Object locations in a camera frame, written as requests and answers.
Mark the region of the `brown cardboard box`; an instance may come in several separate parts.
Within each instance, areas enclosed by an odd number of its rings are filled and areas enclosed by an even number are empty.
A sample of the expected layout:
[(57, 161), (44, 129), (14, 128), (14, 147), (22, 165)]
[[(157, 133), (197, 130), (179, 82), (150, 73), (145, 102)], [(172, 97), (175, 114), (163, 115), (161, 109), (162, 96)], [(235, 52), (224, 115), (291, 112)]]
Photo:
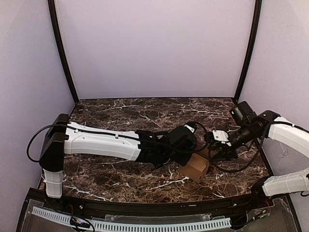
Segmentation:
[(179, 165), (179, 172), (186, 177), (201, 183), (210, 165), (208, 149), (192, 154), (185, 166)]

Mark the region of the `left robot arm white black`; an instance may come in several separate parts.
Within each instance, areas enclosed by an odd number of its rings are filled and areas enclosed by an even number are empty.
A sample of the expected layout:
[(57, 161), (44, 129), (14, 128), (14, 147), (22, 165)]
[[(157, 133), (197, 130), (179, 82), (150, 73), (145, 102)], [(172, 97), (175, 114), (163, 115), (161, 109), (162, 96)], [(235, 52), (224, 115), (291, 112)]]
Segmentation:
[(58, 211), (68, 207), (63, 195), (63, 169), (66, 154), (90, 154), (150, 163), (160, 168), (170, 161), (185, 166), (197, 147), (197, 123), (187, 122), (171, 131), (113, 131), (70, 122), (60, 114), (53, 124), (38, 130), (29, 144), (46, 131), (39, 159), (28, 157), (43, 170), (49, 203)]

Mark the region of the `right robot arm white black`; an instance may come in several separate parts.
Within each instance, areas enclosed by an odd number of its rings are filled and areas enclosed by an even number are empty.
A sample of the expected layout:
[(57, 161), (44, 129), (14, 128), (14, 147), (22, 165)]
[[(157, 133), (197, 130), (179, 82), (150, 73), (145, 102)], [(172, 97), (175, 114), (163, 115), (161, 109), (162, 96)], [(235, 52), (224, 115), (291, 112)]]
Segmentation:
[[(225, 173), (238, 173), (247, 169), (257, 158), (262, 150), (265, 139), (270, 139), (287, 149), (292, 149), (304, 157), (309, 156), (309, 131), (288, 121), (280, 114), (266, 110), (257, 115), (246, 101), (235, 104), (230, 114), (239, 126), (239, 129), (228, 133), (224, 130), (213, 130), (213, 141), (208, 151), (217, 151), (209, 155), (211, 164)], [(236, 150), (248, 142), (260, 139), (259, 147), (252, 159), (238, 169), (224, 169), (217, 165), (218, 161), (236, 159)], [(251, 188), (246, 205), (251, 210), (256, 210), (266, 199), (273, 196), (300, 193), (301, 196), (309, 195), (309, 169), (283, 175), (262, 177)]]

